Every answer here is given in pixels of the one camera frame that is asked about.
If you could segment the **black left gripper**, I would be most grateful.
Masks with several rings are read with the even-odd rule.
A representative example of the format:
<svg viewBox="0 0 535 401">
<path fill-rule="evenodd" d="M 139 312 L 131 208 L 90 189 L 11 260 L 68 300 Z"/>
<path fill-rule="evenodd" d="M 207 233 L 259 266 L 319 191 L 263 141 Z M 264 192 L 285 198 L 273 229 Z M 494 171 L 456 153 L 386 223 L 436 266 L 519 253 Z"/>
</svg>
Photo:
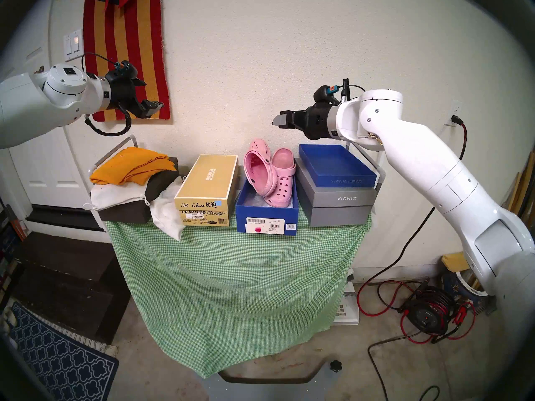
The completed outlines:
<svg viewBox="0 0 535 401">
<path fill-rule="evenodd" d="M 164 104 L 158 101 L 142 100 L 136 96 L 136 87 L 145 87 L 146 83 L 138 78 L 135 67 L 116 67 L 108 71 L 105 79 L 110 85 L 110 97 L 107 110 L 124 110 L 138 114 L 138 118 L 148 119 L 158 113 Z"/>
</svg>

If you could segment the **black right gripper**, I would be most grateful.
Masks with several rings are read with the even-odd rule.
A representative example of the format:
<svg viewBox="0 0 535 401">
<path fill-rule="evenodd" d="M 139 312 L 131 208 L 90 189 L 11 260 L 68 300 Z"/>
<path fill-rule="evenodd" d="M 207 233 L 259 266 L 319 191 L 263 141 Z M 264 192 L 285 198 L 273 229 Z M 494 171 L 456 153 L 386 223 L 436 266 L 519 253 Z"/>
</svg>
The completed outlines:
<svg viewBox="0 0 535 401">
<path fill-rule="evenodd" d="M 315 102 L 306 110 L 281 111 L 272 125 L 280 129 L 296 129 L 304 133 L 309 140 L 333 138 L 328 127 L 329 112 L 335 105 L 329 102 Z"/>
</svg>

